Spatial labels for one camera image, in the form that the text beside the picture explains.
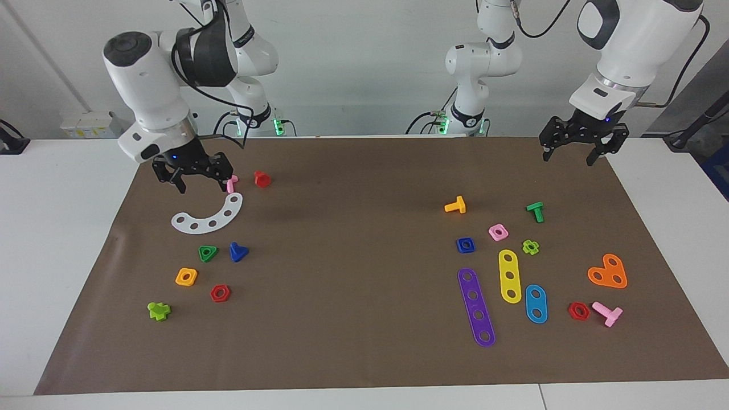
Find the blue square nut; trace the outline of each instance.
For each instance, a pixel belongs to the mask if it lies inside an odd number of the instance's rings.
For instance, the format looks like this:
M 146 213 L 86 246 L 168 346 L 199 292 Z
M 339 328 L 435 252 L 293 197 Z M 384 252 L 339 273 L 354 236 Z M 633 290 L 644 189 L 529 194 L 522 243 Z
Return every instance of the blue square nut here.
M 458 251 L 460 253 L 471 253 L 476 251 L 476 244 L 473 243 L 473 239 L 471 238 L 460 238 L 456 241 L 456 245 L 458 245 Z

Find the green triangular nut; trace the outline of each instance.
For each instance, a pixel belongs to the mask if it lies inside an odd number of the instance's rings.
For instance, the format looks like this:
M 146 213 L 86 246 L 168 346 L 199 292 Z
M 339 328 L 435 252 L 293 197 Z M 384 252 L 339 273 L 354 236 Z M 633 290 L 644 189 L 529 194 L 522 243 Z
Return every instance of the green triangular nut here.
M 200 255 L 200 260 L 202 260 L 204 263 L 210 262 L 210 259 L 212 259 L 215 255 L 218 253 L 217 247 L 209 247 L 206 245 L 201 246 L 198 249 L 198 254 Z

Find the blue triangular nut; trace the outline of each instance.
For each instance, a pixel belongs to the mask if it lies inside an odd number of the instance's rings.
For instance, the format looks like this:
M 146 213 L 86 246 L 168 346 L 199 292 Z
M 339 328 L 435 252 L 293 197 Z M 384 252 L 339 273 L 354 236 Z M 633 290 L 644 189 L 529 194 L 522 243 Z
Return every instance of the blue triangular nut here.
M 248 248 L 242 247 L 235 242 L 230 244 L 230 259 L 232 259 L 233 262 L 240 262 L 246 257 L 246 255 L 248 255 L 248 252 Z

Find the yellow bar with holes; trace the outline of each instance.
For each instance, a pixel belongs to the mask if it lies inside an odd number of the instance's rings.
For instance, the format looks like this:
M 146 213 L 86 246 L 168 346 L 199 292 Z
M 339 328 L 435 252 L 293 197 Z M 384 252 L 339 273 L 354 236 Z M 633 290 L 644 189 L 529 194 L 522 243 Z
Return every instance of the yellow bar with holes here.
M 521 301 L 521 280 L 519 279 L 519 259 L 508 249 L 499 252 L 499 281 L 502 298 L 509 303 Z

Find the red hexagonal nut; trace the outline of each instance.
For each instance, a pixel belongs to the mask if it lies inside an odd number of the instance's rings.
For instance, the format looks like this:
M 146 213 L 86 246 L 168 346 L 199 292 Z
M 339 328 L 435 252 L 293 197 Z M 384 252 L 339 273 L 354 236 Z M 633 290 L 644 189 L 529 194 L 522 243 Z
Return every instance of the red hexagonal nut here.
M 590 309 L 582 302 L 572 302 L 567 310 L 575 320 L 587 320 L 590 317 Z
M 210 297 L 215 303 L 225 302 L 230 297 L 230 288 L 227 285 L 215 285 L 210 291 Z

